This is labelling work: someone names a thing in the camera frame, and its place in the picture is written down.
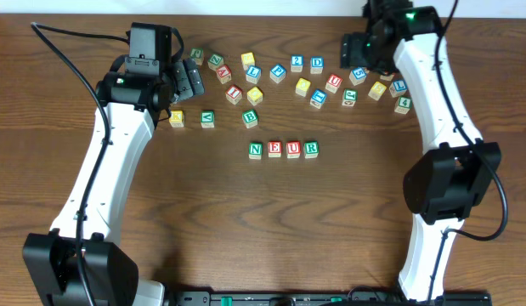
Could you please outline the green 4 block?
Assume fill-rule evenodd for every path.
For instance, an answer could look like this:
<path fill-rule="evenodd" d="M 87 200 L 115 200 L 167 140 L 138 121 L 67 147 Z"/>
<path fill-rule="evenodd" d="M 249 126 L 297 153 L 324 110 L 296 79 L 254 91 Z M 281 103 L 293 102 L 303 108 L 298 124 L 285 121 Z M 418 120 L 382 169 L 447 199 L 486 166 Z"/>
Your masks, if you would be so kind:
<path fill-rule="evenodd" d="M 412 105 L 412 99 L 405 96 L 399 96 L 395 103 L 394 111 L 396 113 L 406 115 L 410 111 Z"/>

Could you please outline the red u block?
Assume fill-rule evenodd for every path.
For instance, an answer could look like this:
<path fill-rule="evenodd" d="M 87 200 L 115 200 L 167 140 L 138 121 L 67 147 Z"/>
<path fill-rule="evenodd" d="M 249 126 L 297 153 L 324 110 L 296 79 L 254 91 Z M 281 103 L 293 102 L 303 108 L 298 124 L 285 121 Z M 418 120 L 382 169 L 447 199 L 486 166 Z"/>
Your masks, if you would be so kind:
<path fill-rule="evenodd" d="M 286 143 L 286 154 L 288 159 L 299 158 L 302 152 L 299 141 L 289 141 Z"/>
<path fill-rule="evenodd" d="M 328 92 L 335 94 L 337 90 L 340 88 L 342 81 L 343 79 L 340 76 L 336 74 L 330 74 L 329 78 L 327 79 L 325 83 L 325 89 Z"/>

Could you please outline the blue P block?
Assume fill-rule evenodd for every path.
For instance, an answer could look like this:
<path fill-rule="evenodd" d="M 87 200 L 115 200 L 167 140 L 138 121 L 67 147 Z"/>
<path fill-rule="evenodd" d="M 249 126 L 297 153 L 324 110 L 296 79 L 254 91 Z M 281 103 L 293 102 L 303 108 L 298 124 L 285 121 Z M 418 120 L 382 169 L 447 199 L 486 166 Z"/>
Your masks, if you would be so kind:
<path fill-rule="evenodd" d="M 282 82 L 286 77 L 286 69 L 280 65 L 275 65 L 269 72 L 270 79 L 275 83 Z"/>

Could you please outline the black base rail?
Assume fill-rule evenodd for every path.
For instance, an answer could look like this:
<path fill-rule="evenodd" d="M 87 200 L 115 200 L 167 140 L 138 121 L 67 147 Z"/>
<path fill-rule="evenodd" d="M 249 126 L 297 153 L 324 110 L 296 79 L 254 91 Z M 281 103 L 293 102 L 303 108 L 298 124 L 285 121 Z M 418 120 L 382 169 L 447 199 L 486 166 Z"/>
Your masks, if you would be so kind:
<path fill-rule="evenodd" d="M 361 288 L 350 293 L 231 293 L 174 292 L 164 306 L 492 306 L 488 293 L 446 293 L 432 302 L 407 301 L 395 292 Z"/>

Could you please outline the red E block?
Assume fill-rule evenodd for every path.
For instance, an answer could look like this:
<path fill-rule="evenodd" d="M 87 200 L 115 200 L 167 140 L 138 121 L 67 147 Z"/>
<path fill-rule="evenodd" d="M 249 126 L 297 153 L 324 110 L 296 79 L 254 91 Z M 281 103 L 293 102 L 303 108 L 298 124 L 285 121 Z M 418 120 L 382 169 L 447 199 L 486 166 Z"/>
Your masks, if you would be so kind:
<path fill-rule="evenodd" d="M 280 141 L 268 142 L 268 156 L 269 158 L 280 158 L 282 155 L 282 143 Z"/>

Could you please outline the blue T block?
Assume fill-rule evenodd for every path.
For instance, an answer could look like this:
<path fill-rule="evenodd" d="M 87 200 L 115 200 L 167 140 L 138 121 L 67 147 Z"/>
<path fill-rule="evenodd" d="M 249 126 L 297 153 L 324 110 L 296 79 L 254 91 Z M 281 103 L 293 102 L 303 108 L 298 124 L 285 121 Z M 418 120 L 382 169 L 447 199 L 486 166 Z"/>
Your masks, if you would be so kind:
<path fill-rule="evenodd" d="M 327 98 L 327 93 L 325 93 L 324 91 L 320 89 L 315 89 L 310 98 L 309 104 L 316 109 L 320 109 L 325 103 L 326 98 Z"/>

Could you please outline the blue I block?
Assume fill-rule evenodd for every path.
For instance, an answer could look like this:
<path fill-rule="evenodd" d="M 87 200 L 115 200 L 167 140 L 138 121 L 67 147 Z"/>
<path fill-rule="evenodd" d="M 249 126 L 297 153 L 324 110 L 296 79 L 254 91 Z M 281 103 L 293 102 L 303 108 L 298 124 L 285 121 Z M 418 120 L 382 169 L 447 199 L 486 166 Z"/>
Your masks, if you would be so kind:
<path fill-rule="evenodd" d="M 404 95 L 407 92 L 407 85 L 404 80 L 393 81 L 389 87 L 389 93 L 393 98 Z"/>

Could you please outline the red A block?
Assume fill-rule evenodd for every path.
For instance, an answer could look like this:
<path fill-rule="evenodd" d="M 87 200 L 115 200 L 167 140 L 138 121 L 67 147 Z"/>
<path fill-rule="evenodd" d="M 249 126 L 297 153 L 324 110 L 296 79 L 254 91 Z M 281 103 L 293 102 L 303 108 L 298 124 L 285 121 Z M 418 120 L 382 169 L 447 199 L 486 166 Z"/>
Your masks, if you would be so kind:
<path fill-rule="evenodd" d="M 227 65 L 221 65 L 216 69 L 216 75 L 221 84 L 225 84 L 232 79 L 232 73 Z"/>

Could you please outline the green N block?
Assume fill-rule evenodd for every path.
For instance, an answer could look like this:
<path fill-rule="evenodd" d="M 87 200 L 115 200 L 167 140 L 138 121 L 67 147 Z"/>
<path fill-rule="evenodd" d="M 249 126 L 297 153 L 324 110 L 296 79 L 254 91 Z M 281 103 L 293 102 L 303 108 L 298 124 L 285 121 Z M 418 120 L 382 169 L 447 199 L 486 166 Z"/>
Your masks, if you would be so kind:
<path fill-rule="evenodd" d="M 248 147 L 248 157 L 253 160 L 261 160 L 263 156 L 262 143 L 250 143 Z"/>

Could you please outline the green R block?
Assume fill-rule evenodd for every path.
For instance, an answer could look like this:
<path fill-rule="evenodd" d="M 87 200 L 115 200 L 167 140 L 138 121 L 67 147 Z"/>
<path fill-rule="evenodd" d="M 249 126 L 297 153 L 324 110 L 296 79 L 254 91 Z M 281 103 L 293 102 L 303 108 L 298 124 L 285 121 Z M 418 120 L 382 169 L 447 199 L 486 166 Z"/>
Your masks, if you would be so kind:
<path fill-rule="evenodd" d="M 306 159 L 316 158 L 319 153 L 320 148 L 317 141 L 309 141 L 304 143 L 304 157 Z"/>

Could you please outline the red I block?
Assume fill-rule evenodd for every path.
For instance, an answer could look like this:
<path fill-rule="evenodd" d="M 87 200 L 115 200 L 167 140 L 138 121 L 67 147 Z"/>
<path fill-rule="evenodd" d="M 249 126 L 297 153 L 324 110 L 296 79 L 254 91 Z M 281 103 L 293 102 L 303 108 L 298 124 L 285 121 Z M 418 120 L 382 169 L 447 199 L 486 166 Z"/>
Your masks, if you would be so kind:
<path fill-rule="evenodd" d="M 243 93 L 240 88 L 236 87 L 235 85 L 232 85 L 225 92 L 225 97 L 228 100 L 228 102 L 230 102 L 233 105 L 237 105 L 241 101 Z"/>

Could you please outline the yellow O block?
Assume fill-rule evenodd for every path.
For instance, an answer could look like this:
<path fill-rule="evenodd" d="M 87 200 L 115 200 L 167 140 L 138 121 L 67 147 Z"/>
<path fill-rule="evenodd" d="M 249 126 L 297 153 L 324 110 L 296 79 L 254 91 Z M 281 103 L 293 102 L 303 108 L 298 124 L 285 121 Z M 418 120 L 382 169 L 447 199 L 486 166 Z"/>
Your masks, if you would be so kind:
<path fill-rule="evenodd" d="M 253 87 L 246 93 L 248 101 L 253 105 L 258 105 L 263 101 L 263 92 L 258 87 Z"/>

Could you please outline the blue L block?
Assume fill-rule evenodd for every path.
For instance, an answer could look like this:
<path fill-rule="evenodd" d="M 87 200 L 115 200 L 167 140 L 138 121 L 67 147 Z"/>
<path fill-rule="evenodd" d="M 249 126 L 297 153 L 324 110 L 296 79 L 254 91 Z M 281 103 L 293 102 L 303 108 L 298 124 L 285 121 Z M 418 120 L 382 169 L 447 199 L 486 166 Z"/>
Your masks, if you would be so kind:
<path fill-rule="evenodd" d="M 253 84 L 258 84 L 262 74 L 262 69 L 255 65 L 249 65 L 246 70 L 246 80 Z"/>

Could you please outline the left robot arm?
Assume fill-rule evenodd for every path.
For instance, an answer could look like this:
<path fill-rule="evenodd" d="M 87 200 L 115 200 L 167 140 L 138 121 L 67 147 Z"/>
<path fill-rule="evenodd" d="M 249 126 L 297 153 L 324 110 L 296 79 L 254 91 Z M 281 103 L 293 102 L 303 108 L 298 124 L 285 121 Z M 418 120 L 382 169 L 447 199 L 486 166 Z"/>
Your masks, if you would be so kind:
<path fill-rule="evenodd" d="M 126 199 L 162 112 L 204 93 L 196 63 L 173 44 L 178 30 L 133 23 L 129 51 L 89 86 L 93 135 L 74 187 L 48 233 L 29 234 L 25 266 L 45 305 L 163 305 L 165 286 L 139 276 L 120 248 Z"/>

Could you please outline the green Z block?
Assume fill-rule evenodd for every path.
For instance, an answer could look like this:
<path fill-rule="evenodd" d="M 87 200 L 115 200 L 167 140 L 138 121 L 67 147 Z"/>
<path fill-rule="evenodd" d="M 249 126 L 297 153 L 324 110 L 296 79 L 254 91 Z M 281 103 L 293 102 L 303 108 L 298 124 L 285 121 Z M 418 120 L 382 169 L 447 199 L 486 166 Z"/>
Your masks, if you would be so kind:
<path fill-rule="evenodd" d="M 224 65 L 224 59 L 223 59 L 223 56 L 219 54 L 212 54 L 210 58 L 208 59 L 207 63 L 208 63 L 208 67 L 212 71 L 215 71 L 217 68 Z"/>

